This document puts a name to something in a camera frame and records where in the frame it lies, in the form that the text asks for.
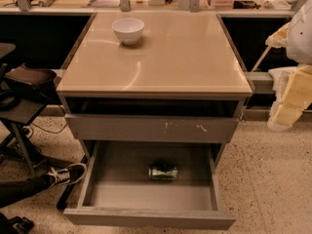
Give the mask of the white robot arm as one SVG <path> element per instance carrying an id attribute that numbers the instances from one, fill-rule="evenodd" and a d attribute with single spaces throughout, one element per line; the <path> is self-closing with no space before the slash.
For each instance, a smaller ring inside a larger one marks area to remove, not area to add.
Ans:
<path id="1" fill-rule="evenodd" d="M 293 126 L 312 103 L 312 0 L 307 0 L 292 20 L 270 35 L 268 47 L 285 47 L 287 57 L 298 63 L 295 69 L 270 71 L 273 102 L 267 126 L 281 132 Z"/>

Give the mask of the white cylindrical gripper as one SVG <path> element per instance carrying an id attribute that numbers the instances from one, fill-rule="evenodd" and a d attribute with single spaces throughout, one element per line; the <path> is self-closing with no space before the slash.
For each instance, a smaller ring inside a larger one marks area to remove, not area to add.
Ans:
<path id="1" fill-rule="evenodd" d="M 282 96 L 283 104 L 277 101 L 272 104 L 267 121 L 270 130 L 285 131 L 300 118 L 301 110 L 307 109 L 312 103 L 312 65 L 299 65 L 297 68 L 295 66 L 272 68 L 268 70 L 268 73 L 273 79 L 272 90 L 274 92 L 278 89 L 282 75 L 290 74 Z"/>

